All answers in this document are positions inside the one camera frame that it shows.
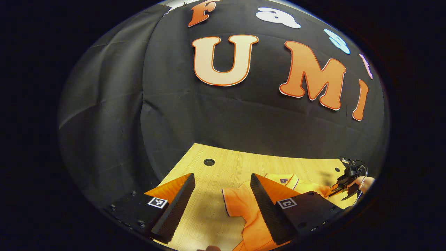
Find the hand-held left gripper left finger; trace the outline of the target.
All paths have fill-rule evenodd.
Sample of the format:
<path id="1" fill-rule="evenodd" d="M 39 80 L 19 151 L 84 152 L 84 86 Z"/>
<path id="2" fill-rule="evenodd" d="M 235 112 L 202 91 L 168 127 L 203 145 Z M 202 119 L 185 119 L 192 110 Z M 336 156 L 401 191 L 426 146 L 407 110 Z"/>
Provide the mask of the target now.
<path id="1" fill-rule="evenodd" d="M 131 192 L 105 206 L 114 220 L 146 239 L 168 244 L 195 188 L 188 173 L 148 192 Z"/>

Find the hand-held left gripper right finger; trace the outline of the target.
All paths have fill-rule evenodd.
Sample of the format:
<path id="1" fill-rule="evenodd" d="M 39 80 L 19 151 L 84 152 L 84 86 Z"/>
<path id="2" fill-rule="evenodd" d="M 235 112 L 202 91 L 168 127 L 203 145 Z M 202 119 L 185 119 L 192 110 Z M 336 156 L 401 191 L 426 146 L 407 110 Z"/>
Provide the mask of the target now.
<path id="1" fill-rule="evenodd" d="M 298 193 L 253 173 L 250 187 L 275 244 L 299 243 L 324 231 L 349 212 L 317 192 Z"/>

